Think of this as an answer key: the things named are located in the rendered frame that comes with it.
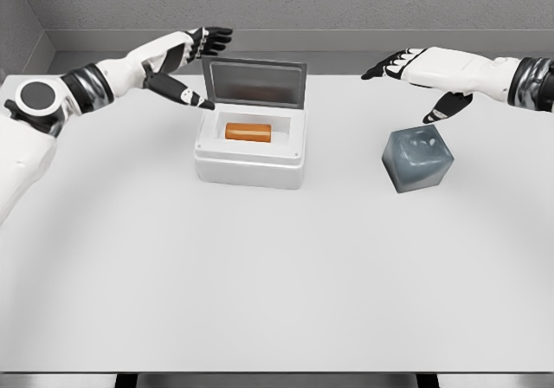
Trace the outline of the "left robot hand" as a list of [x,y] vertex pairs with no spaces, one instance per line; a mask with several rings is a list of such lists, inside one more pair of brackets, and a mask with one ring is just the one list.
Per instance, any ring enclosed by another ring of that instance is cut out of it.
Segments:
[[171,77],[171,73],[203,56],[217,56],[232,40],[233,30],[200,27],[175,31],[144,44],[126,58],[139,69],[138,85],[181,105],[213,111],[215,104]]

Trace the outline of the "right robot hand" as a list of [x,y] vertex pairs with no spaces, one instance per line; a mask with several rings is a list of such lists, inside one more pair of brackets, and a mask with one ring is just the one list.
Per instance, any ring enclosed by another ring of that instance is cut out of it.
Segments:
[[473,101],[470,77],[462,72],[471,58],[469,53],[452,49],[406,48],[385,57],[361,78],[367,81],[389,77],[416,87],[441,90],[444,95],[422,119],[431,124],[455,116]]

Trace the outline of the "grey translucent cube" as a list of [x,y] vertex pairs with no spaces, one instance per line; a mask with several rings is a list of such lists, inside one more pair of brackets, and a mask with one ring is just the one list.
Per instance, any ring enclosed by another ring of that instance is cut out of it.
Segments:
[[438,185],[454,162],[454,155],[434,125],[390,134],[383,165],[397,193]]

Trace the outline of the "orange cylinder block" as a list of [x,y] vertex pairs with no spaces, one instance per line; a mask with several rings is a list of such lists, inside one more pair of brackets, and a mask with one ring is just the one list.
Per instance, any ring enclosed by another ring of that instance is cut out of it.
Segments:
[[272,127],[269,124],[229,122],[225,126],[224,138],[270,143],[272,139]]

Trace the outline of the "white box with open lid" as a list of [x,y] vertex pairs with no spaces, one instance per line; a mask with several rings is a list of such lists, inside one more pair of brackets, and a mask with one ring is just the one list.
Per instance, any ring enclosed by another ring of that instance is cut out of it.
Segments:
[[195,161],[204,182],[296,190],[304,177],[307,65],[210,57]]

